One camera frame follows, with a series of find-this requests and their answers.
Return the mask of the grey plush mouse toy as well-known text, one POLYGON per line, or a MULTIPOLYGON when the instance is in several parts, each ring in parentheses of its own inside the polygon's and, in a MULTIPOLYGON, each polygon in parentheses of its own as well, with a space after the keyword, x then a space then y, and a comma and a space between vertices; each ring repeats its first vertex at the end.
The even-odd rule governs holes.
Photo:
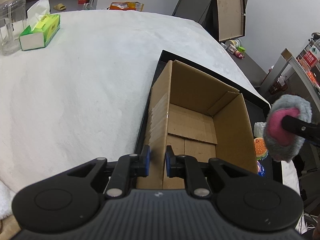
POLYGON ((272 105, 264 128, 264 141, 277 162, 290 162, 302 148, 312 119, 310 102, 297 95, 282 95, 272 105))

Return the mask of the white wad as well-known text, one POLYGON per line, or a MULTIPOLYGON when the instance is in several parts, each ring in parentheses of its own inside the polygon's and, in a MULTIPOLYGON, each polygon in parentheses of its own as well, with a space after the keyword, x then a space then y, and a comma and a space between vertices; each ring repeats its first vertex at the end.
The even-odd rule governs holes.
POLYGON ((266 127, 266 123, 265 122, 256 122, 254 124, 254 130, 253 130, 253 135, 256 138, 262 138, 264 135, 264 129, 266 127))

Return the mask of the burger plush toy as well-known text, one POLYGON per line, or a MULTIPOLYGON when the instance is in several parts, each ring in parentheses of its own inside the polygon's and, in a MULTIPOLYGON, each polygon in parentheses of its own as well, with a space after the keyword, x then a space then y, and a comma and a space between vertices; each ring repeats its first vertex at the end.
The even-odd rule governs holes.
POLYGON ((264 160, 268 156, 268 150, 263 138, 254 138, 254 148, 257 160, 264 160))

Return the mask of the blue tissue pack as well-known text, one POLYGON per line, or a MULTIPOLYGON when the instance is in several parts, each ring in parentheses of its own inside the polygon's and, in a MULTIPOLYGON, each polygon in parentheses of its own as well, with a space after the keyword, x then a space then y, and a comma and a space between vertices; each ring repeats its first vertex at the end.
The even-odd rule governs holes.
POLYGON ((263 165, 257 160, 257 171, 258 171, 258 175, 261 177, 265 176, 265 169, 263 167, 263 165))

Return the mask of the grey desk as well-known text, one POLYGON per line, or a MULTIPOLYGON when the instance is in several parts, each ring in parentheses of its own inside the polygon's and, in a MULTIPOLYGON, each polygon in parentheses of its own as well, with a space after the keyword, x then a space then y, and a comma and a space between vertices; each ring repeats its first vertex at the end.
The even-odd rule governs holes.
POLYGON ((291 66, 291 68, 297 73, 301 81, 304 83, 304 86, 308 90, 313 101, 315 102, 317 109, 319 110, 320 108, 319 89, 310 80, 310 78, 308 77, 307 73, 304 71, 302 66, 299 64, 299 62, 296 60, 296 58, 292 55, 292 53, 287 48, 285 48, 282 51, 274 67, 267 74, 267 76, 261 83, 261 86, 258 89, 258 93, 261 95, 264 95, 269 90, 269 88, 273 85, 273 83, 277 81, 278 77, 280 77, 280 75, 288 65, 291 66))

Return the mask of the plastic water bottle red label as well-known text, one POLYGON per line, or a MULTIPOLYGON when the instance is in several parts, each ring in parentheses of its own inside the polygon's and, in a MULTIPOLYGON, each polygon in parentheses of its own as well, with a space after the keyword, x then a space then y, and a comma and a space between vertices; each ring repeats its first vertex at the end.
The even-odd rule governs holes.
POLYGON ((314 42, 311 48, 299 60, 305 71, 309 71, 319 61, 319 39, 314 42))

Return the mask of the toys pile on bench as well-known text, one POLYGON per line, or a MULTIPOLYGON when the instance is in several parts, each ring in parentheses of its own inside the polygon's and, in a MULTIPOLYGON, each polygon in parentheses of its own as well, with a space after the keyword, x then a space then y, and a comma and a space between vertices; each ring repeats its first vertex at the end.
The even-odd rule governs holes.
POLYGON ((238 59, 243 59, 245 57, 246 48, 242 45, 240 39, 227 40, 225 42, 221 42, 220 45, 238 59))

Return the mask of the pink blanket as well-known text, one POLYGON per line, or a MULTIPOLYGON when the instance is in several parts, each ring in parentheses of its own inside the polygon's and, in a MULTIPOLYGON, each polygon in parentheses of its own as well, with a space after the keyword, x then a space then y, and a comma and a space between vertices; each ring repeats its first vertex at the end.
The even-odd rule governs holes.
POLYGON ((8 240, 21 231, 17 220, 12 214, 11 204, 15 193, 11 191, 2 181, 0 182, 0 223, 1 223, 1 240, 8 240))

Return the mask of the green tissue box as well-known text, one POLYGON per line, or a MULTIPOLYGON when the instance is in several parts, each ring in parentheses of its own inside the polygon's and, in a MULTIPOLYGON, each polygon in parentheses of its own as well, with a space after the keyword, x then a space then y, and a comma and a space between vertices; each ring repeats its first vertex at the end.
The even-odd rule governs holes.
POLYGON ((45 48, 60 29, 60 14, 50 13, 49 0, 38 0, 27 10, 29 25, 19 36, 22 51, 45 48))

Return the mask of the black lid with brown inside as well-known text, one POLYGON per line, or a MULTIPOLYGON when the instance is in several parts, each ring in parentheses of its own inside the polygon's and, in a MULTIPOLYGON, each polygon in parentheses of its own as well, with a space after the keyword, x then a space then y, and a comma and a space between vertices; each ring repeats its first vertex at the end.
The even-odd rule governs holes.
POLYGON ((212 0, 213 26, 211 33, 219 41, 245 35, 245 0, 212 0))

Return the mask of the orange shopping bag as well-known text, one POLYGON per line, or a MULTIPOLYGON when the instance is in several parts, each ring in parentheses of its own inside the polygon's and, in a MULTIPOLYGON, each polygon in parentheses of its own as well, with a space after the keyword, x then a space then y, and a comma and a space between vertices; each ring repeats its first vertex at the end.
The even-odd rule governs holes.
POLYGON ((143 11, 144 4, 140 2, 112 2, 110 6, 107 8, 107 10, 122 10, 122 11, 143 11))

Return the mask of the yellow slipper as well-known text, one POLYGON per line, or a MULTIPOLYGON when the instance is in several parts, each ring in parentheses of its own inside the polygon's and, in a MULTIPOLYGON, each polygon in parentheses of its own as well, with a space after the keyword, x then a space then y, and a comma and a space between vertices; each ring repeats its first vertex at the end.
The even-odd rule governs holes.
POLYGON ((62 3, 59 3, 59 4, 54 6, 54 10, 64 11, 64 10, 66 10, 66 6, 64 4, 62 4, 62 3))

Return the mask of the clear water jar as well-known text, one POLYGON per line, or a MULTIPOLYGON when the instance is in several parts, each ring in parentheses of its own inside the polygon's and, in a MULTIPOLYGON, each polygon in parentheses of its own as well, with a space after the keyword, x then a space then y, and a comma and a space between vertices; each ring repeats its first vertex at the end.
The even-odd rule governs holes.
POLYGON ((26 0, 1 0, 1 54, 20 50, 19 36, 27 27, 26 0))

